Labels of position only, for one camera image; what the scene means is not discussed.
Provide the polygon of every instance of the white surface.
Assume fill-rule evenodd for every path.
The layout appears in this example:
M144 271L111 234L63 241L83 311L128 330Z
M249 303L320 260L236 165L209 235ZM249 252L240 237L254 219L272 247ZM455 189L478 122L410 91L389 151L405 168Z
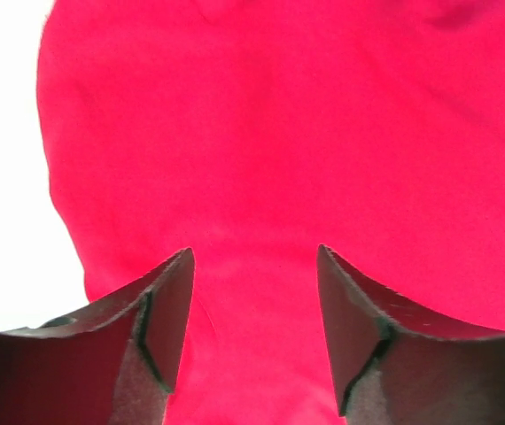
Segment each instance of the white surface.
M87 303L82 268L48 194L35 69L52 0L0 0L0 330Z

